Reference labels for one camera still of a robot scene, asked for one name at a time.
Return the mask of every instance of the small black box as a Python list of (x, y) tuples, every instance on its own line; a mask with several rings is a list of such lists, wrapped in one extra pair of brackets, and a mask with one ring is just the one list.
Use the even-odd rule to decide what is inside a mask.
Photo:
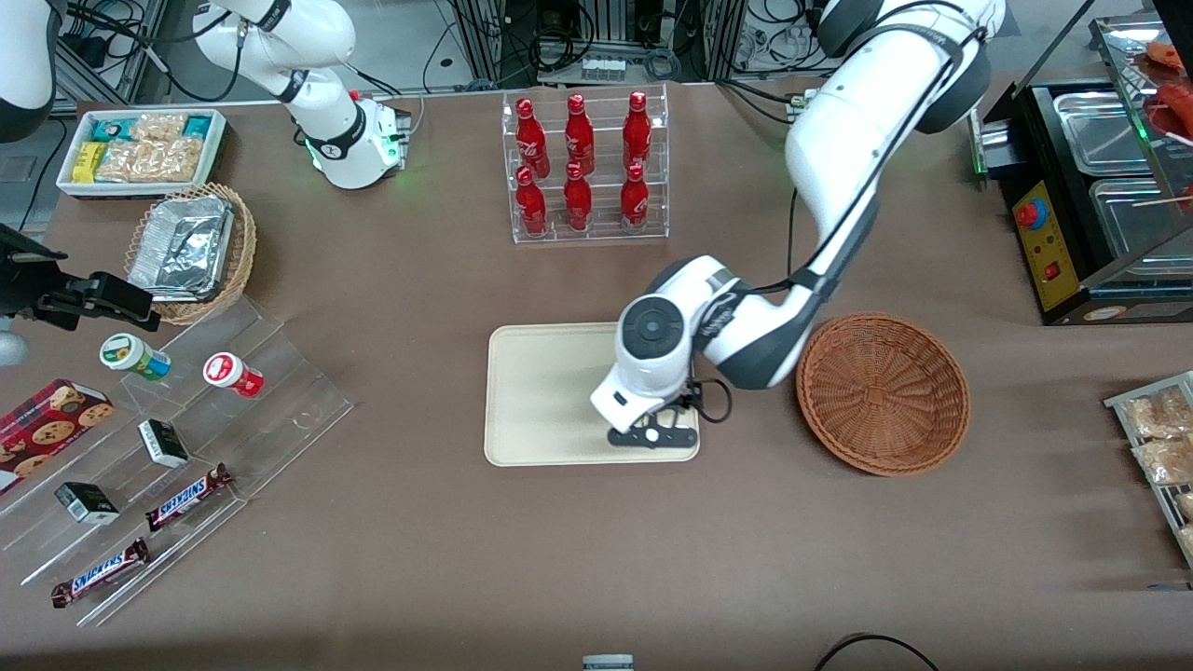
[(168, 423), (160, 419), (147, 419), (142, 421), (137, 430), (141, 431), (141, 442), (149, 450), (149, 458), (154, 463), (160, 463), (169, 468), (186, 466), (190, 455), (183, 447), (183, 439), (178, 437), (178, 431)]
[(54, 495), (67, 507), (75, 522), (91, 524), (109, 524), (117, 518), (119, 511), (107, 500), (104, 491), (89, 482), (63, 482)]

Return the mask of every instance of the acrylic display stand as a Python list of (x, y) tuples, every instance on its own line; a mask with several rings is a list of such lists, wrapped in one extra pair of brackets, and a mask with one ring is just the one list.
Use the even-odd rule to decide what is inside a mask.
[[(644, 166), (643, 180), (650, 190), (647, 201), (647, 223), (642, 233), (630, 234), (622, 228), (622, 185), (625, 183), (625, 164), (623, 162), (622, 127), (630, 110), (630, 93), (643, 91), (647, 94), (647, 116), (650, 118), (650, 158)], [(538, 180), (539, 189), (546, 197), (546, 235), (530, 238), (523, 227), (518, 214), (518, 201), (514, 192), (518, 183), (514, 172), (521, 165), (518, 153), (518, 115), (514, 103), (519, 98), (530, 98), (534, 103), (534, 116), (546, 133), (546, 155), (551, 161), (551, 173)], [(670, 232), (670, 202), (668, 199), (669, 152), (667, 129), (669, 125), (667, 110), (667, 88), (663, 85), (651, 86), (610, 86), (585, 97), (588, 118), (593, 122), (593, 135), (596, 144), (595, 171), (587, 177), (593, 192), (593, 221), (588, 230), (577, 233), (568, 226), (567, 210), (563, 202), (563, 185), (568, 177), (568, 150), (563, 140), (563, 129), (568, 123), (567, 100), (548, 99), (537, 91), (526, 91), (517, 96), (505, 94), (502, 98), (501, 140), (506, 154), (506, 187), (509, 191), (509, 220), (514, 242), (560, 242), (560, 241), (626, 241), (642, 238), (666, 238)]]
[[(1185, 395), (1185, 400), (1193, 407), (1193, 371), (1182, 373), (1167, 380), (1161, 380), (1160, 382), (1154, 382), (1145, 387), (1139, 387), (1138, 389), (1132, 389), (1125, 394), (1119, 394), (1102, 401), (1102, 405), (1114, 411), (1114, 415), (1118, 417), (1119, 424), (1123, 425), (1123, 431), (1126, 432), (1126, 437), (1131, 441), (1131, 454), (1135, 455), (1136, 461), (1139, 461), (1139, 445), (1144, 443), (1139, 438), (1138, 432), (1127, 419), (1126, 412), (1124, 412), (1124, 406), (1126, 401), (1146, 398), (1157, 392), (1168, 389), (1169, 387), (1176, 387)], [(1143, 462), (1139, 461), (1139, 467), (1144, 469), (1144, 479), (1146, 479), (1146, 468)], [(1172, 528), (1173, 535), (1176, 535), (1177, 529), (1185, 527), (1186, 524), (1193, 524), (1193, 519), (1186, 519), (1185, 515), (1181, 513), (1180, 506), (1176, 505), (1176, 497), (1188, 492), (1191, 490), (1189, 485), (1156, 485), (1149, 480), (1151, 491), (1156, 494), (1156, 499), (1160, 501), (1160, 509), (1164, 512), (1164, 519), (1168, 521), (1168, 527)], [(1177, 538), (1176, 544), (1181, 548), (1181, 553), (1185, 555), (1185, 562), (1193, 568), (1193, 554), (1191, 554), (1185, 544)]]
[[(101, 624), (156, 580), (352, 410), (352, 404), (307, 362), (282, 324), (241, 298), (198, 321), (161, 347), (169, 375), (148, 382), (125, 376), (109, 393), (117, 413), (0, 499), (4, 575), (45, 593), (144, 536), (153, 561), (122, 573), (68, 607), (80, 627)], [(202, 367), (230, 351), (260, 370), (265, 387), (245, 399), (203, 380)], [(149, 460), (137, 425), (169, 421), (191, 458), (183, 468)], [(165, 529), (149, 534), (144, 513), (223, 462), (235, 481), (203, 499)], [(66, 481), (98, 485), (120, 511), (106, 527), (78, 523), (54, 497)]]

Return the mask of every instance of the table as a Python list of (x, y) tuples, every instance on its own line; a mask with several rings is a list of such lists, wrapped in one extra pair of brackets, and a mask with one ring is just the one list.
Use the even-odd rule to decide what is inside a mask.
[[(783, 275), (783, 127), (711, 85), (669, 91), (672, 238), (606, 247), (511, 242), (500, 94), (431, 99), (409, 168), (359, 192), (311, 170), (282, 106), (225, 107), (218, 174), (259, 227), (248, 294), (359, 405), (99, 629), (0, 580), (2, 666), (565, 670), (631, 652), (644, 671), (810, 669), (870, 630), (944, 669), (1187, 669), (1193, 595), (1143, 591), (1185, 579), (1180, 553), (1100, 400), (1193, 367), (1193, 328), (1039, 326), (997, 191), (966, 180), (963, 128), (894, 158), (824, 312), (891, 312), (957, 356), (973, 418), (939, 470), (839, 462), (790, 380), (737, 393), (687, 463), (486, 462), (499, 326), (614, 320), (703, 252), (755, 284)], [(67, 269), (118, 271), (144, 207), (63, 197), (48, 242)], [(798, 261), (814, 242), (796, 217)], [(120, 327), (85, 321), (17, 325), (38, 341), (0, 373), (0, 406), (56, 376), (115, 383), (95, 351)], [(839, 661), (903, 660), (877, 646)]]

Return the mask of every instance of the red bottle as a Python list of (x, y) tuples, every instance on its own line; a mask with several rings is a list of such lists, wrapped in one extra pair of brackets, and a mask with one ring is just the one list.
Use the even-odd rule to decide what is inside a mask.
[(518, 110), (518, 153), (523, 165), (530, 166), (536, 178), (545, 179), (551, 173), (551, 161), (546, 158), (543, 124), (534, 118), (534, 105), (528, 98), (520, 98), (514, 107)]
[(647, 118), (647, 94), (642, 91), (630, 93), (630, 113), (622, 128), (622, 141), (625, 170), (630, 170), (633, 161), (645, 166), (650, 159), (650, 119)]
[(642, 164), (633, 162), (626, 172), (622, 185), (622, 228), (626, 233), (638, 234), (647, 227), (647, 199), (650, 190), (642, 181)]
[(514, 199), (518, 201), (518, 214), (521, 216), (526, 235), (542, 238), (546, 235), (546, 199), (543, 198), (543, 190), (534, 184), (534, 174), (526, 166), (518, 166), (518, 191)]
[(588, 230), (593, 218), (593, 190), (585, 179), (580, 161), (568, 164), (568, 183), (563, 185), (563, 201), (568, 204), (568, 226), (577, 233)]
[(568, 125), (563, 129), (568, 143), (568, 160), (579, 161), (585, 174), (596, 170), (596, 146), (593, 141), (593, 122), (585, 112), (585, 97), (568, 96)]

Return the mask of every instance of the wicker basket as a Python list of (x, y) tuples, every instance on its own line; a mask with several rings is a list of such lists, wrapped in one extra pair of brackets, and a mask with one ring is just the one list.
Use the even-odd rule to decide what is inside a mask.
[(799, 359), (796, 394), (824, 447), (876, 475), (932, 470), (969, 429), (957, 361), (931, 333), (886, 314), (842, 316), (817, 330)]
[[(224, 261), (223, 289), (211, 301), (206, 303), (154, 303), (153, 309), (161, 315), (162, 321), (177, 325), (190, 326), (210, 313), (223, 312), (240, 298), (248, 284), (248, 276), (253, 271), (253, 253), (256, 252), (256, 224), (253, 223), (253, 213), (245, 207), (245, 201), (235, 191), (222, 184), (204, 184), (193, 189), (187, 189), (178, 193), (167, 196), (163, 201), (183, 201), (186, 198), (198, 198), (200, 196), (220, 196), (225, 198), (236, 208), (236, 217), (231, 224), (231, 240), (228, 241), (228, 258)], [(132, 261), (137, 257), (141, 247), (141, 235), (144, 233), (149, 213), (141, 217), (141, 224), (132, 234), (132, 242), (129, 251), (124, 253), (124, 273), (128, 276), (132, 270)]]

